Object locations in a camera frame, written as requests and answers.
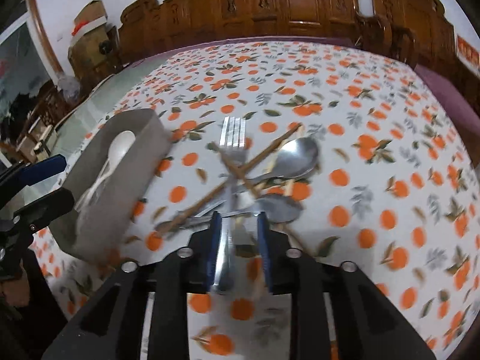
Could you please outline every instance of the white spoon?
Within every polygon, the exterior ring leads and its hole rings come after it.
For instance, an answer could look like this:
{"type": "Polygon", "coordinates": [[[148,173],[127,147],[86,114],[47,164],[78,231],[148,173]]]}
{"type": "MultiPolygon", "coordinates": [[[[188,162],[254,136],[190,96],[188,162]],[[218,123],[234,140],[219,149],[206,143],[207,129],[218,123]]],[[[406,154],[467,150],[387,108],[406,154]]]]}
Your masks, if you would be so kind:
{"type": "MultiPolygon", "coordinates": [[[[78,200],[78,204],[75,207],[77,208],[78,206],[79,209],[77,209],[76,211],[79,212],[83,210],[85,207],[87,207],[88,203],[93,197],[93,194],[95,193],[95,190],[98,188],[98,186],[100,186],[103,183],[105,179],[109,178],[113,174],[116,167],[118,166],[118,164],[120,163],[120,161],[128,152],[128,150],[130,149],[130,147],[133,145],[134,142],[135,142],[135,134],[131,131],[123,131],[114,138],[114,140],[110,144],[109,154],[106,160],[106,163],[108,163],[109,165],[109,170],[105,174],[98,177],[95,183],[93,183],[93,185],[87,191],[84,192],[85,198],[82,199],[83,197],[82,195],[82,197],[78,200]]],[[[102,170],[100,171],[100,174],[102,174],[105,168],[106,168],[106,165],[104,164],[102,170]]]]}

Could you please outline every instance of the spoon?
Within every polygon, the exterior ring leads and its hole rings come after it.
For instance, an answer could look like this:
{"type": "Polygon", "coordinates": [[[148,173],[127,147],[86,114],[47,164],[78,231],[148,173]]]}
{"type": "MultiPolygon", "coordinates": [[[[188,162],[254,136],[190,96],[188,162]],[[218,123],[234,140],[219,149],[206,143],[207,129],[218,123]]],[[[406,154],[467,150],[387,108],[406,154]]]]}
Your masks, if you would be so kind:
{"type": "Polygon", "coordinates": [[[274,177],[297,179],[312,171],[318,162],[318,146],[313,138],[291,140],[278,151],[273,169],[249,181],[255,185],[274,177]]]}
{"type": "MultiPolygon", "coordinates": [[[[265,211],[267,218],[272,223],[285,223],[298,219],[302,212],[302,206],[293,200],[289,196],[277,195],[271,193],[263,195],[261,198],[255,200],[255,202],[247,208],[235,210],[222,214],[222,218],[230,218],[231,216],[253,214],[258,215],[260,212],[265,211]]],[[[202,225],[208,223],[211,216],[203,216],[201,218],[187,219],[178,228],[184,229],[188,227],[202,225]]],[[[169,222],[162,222],[155,226],[155,229],[159,231],[165,224],[169,222]]]]}
{"type": "Polygon", "coordinates": [[[95,190],[98,188],[99,185],[102,184],[105,179],[109,178],[113,174],[118,164],[128,152],[130,147],[134,144],[134,142],[135,134],[129,130],[119,133],[113,139],[109,147],[109,154],[107,160],[99,173],[99,177],[97,177],[97,180],[95,180],[93,185],[88,190],[86,190],[81,196],[81,198],[78,200],[78,203],[75,205],[76,211],[81,211],[88,205],[88,203],[93,197],[95,190]],[[107,164],[109,166],[109,170],[105,174],[102,174],[107,164]]]}

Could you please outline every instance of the metal spoon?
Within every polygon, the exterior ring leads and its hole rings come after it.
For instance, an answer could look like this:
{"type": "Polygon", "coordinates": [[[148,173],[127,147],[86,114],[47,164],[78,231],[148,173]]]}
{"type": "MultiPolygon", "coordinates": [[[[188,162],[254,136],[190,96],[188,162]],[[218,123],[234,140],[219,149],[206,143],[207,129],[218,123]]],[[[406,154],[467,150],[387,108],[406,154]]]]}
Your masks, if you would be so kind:
{"type": "MultiPolygon", "coordinates": [[[[247,214],[258,215],[262,211],[265,211],[270,222],[285,223],[297,219],[302,212],[302,206],[289,196],[272,193],[258,198],[250,207],[227,212],[222,215],[222,218],[247,214]]],[[[208,223],[210,219],[210,216],[188,219],[179,228],[188,228],[208,223]]]]}
{"type": "Polygon", "coordinates": [[[278,177],[281,179],[297,179],[312,171],[318,162],[318,146],[315,139],[302,137],[291,140],[278,151],[277,160],[272,171],[251,178],[255,185],[264,180],[278,177]]]}

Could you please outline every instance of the red poster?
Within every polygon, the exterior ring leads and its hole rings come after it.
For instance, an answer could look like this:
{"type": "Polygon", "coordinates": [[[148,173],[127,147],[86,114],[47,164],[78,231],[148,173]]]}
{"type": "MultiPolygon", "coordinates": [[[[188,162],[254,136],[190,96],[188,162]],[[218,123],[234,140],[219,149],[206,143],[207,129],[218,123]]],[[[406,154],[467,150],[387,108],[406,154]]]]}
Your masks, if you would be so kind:
{"type": "Polygon", "coordinates": [[[480,65],[479,53],[461,36],[457,35],[458,53],[469,61],[474,67],[478,68],[480,65]]]}

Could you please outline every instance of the table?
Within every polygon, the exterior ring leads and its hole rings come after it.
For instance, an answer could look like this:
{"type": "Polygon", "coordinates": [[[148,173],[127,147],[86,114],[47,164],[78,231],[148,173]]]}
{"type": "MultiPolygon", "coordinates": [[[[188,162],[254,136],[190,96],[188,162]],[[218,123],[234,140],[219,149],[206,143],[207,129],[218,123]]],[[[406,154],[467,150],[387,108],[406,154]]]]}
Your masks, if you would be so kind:
{"type": "MultiPolygon", "coordinates": [[[[177,143],[133,208],[112,264],[126,256],[156,262],[188,243],[189,231],[166,240],[155,238],[153,228],[226,176],[208,144],[219,139],[224,116],[248,120],[250,158],[301,122],[303,134],[319,144],[318,171],[295,182],[270,180],[265,192],[302,201],[305,210],[292,227],[318,260],[355,261],[438,359],[457,346],[480,309],[479,186],[452,122],[409,67],[368,52],[301,42],[183,51],[146,76],[86,135],[66,172],[109,117],[141,107],[154,109],[177,143]]],[[[109,273],[61,252],[48,229],[32,247],[67,315],[109,273]]],[[[286,358],[289,298],[253,301],[259,259],[239,254],[243,274],[233,296],[189,297],[192,359],[286,358]]]]}

